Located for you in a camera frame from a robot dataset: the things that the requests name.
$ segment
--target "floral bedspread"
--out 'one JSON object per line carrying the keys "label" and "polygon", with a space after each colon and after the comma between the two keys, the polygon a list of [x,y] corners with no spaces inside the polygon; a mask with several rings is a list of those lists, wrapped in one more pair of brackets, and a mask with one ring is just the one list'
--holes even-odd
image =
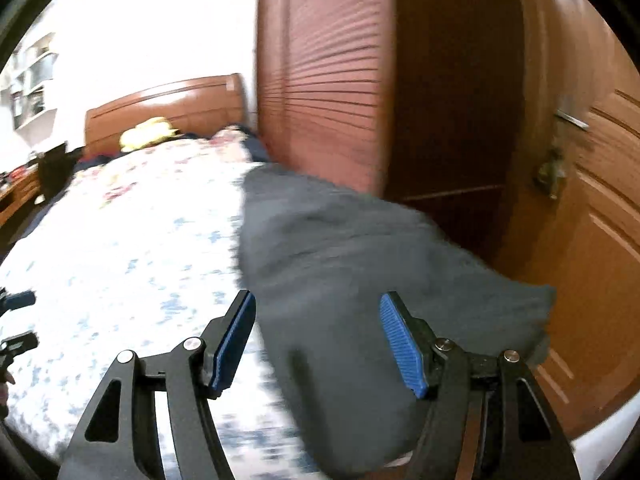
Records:
{"label": "floral bedspread", "polygon": [[[169,351],[226,312],[239,288],[242,180],[254,166],[224,139],[139,150],[76,174],[16,244],[0,283],[33,289],[37,302],[5,314],[0,338],[35,330],[40,345],[11,367],[7,421],[35,447],[64,453],[118,352]],[[165,473],[179,479],[166,394],[157,400]],[[232,387],[209,405],[236,478],[324,478],[284,409],[257,326]]]}

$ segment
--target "door handle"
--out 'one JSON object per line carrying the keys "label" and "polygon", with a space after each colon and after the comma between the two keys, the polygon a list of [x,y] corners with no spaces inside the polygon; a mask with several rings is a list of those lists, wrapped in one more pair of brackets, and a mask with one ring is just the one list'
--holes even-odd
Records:
{"label": "door handle", "polygon": [[589,131],[589,125],[587,123],[583,123],[580,119],[576,119],[569,114],[565,114],[560,108],[556,110],[556,117],[572,124],[573,126],[577,126],[585,132]]}

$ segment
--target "door panel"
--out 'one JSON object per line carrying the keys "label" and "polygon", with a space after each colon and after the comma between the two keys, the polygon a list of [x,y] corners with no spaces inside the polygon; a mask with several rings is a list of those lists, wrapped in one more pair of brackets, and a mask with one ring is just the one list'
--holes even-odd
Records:
{"label": "door panel", "polygon": [[289,160],[284,118],[287,12],[287,0],[258,0],[258,130],[274,160],[284,164]]}
{"label": "door panel", "polygon": [[[522,0],[526,111],[510,223],[495,266],[557,289],[551,352],[535,371],[569,436],[601,422],[640,380],[640,75],[586,0]],[[557,109],[588,131],[559,121]],[[564,153],[557,201],[532,185]]]}
{"label": "door panel", "polygon": [[290,166],[377,192],[382,0],[290,0]]}

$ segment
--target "wooden desk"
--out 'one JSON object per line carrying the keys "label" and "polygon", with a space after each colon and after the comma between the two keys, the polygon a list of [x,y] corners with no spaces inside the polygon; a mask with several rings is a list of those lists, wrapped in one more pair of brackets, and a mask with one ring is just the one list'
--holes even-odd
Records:
{"label": "wooden desk", "polygon": [[12,182],[8,189],[0,192],[0,227],[29,200],[33,200],[40,192],[36,167]]}

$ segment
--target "yellow stuffed toy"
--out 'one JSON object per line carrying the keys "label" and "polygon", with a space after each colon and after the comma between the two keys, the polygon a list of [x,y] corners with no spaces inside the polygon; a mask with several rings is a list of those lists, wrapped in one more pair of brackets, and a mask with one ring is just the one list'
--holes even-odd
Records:
{"label": "yellow stuffed toy", "polygon": [[164,117],[152,117],[120,136],[120,149],[125,153],[133,152],[157,144],[161,140],[173,137],[178,130]]}

